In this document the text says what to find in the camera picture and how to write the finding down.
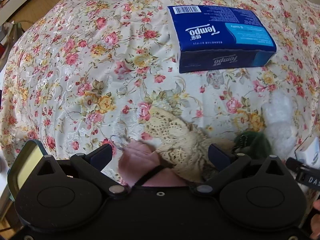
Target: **floral tablecloth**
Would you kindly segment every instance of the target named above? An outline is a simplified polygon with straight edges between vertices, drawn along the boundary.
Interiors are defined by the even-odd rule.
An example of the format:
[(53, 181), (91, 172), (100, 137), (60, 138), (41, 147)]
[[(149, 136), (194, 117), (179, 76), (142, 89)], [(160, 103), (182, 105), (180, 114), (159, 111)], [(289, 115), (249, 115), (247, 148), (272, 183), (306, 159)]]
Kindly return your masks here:
[[(169, 5), (253, 10), (277, 43), (265, 67), (179, 74)], [(6, 66), (0, 143), (12, 165), (38, 138), (57, 159), (89, 153), (112, 134), (144, 132), (152, 106), (207, 135), (264, 129), (261, 104), (281, 89), (294, 102), (300, 144), (319, 121), (320, 10), (307, 0), (61, 0), (18, 40)], [(114, 159), (106, 173), (121, 180)]]

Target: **hand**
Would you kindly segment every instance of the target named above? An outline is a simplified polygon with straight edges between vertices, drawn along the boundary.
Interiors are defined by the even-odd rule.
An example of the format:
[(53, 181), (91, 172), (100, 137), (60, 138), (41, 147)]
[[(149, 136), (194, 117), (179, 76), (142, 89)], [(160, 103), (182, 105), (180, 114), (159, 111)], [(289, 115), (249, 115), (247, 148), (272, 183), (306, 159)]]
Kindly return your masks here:
[[(320, 199), (316, 200), (313, 203), (313, 207), (320, 211)], [(312, 234), (310, 236), (311, 239), (317, 240), (318, 237), (320, 236), (320, 215), (316, 214), (313, 216), (313, 218), (311, 219), (311, 230), (312, 230)]]

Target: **silver screw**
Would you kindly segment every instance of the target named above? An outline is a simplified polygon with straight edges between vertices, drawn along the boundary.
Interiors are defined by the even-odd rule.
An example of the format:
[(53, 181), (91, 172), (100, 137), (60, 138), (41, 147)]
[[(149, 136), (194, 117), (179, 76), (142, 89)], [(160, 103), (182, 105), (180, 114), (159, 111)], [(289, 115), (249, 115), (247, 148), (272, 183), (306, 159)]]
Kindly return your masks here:
[(113, 185), (109, 188), (109, 191), (112, 192), (113, 194), (119, 194), (124, 192), (124, 186), (121, 185)]
[(26, 235), (26, 236), (24, 236), (23, 240), (33, 240), (33, 237)]
[(213, 191), (213, 188), (209, 185), (200, 185), (197, 187), (197, 191), (200, 193), (210, 193)]

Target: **black band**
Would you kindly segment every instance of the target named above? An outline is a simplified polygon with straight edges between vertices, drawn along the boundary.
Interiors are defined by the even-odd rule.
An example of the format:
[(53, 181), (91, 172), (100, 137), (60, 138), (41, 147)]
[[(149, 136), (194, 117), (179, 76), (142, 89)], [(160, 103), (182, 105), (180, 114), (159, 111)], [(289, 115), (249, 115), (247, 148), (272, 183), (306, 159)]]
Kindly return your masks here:
[(164, 166), (156, 166), (151, 171), (149, 171), (147, 174), (143, 175), (137, 182), (134, 184), (135, 186), (142, 186), (145, 184), (149, 179), (151, 179), (154, 175), (156, 175), (158, 172), (162, 171), (164, 169)]

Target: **wooden floor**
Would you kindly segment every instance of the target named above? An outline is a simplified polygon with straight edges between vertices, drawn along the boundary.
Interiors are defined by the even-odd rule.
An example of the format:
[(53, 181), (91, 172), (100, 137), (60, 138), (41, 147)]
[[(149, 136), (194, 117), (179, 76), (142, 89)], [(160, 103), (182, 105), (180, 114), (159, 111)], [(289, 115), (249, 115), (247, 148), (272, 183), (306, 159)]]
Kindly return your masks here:
[[(10, 17), (10, 21), (28, 20), (36, 22), (54, 7), (60, 0), (28, 0)], [(32, 26), (30, 23), (21, 23), (22, 28), (27, 30)]]

